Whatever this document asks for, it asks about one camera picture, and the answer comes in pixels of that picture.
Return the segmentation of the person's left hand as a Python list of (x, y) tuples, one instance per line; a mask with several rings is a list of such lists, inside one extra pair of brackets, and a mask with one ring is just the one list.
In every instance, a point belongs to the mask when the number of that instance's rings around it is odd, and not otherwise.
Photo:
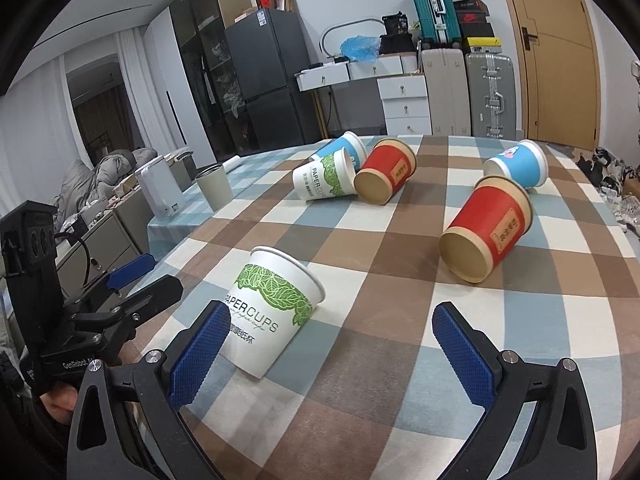
[(40, 401), (49, 415), (63, 425), (69, 425), (72, 421), (77, 399), (77, 389), (60, 382), (40, 396)]

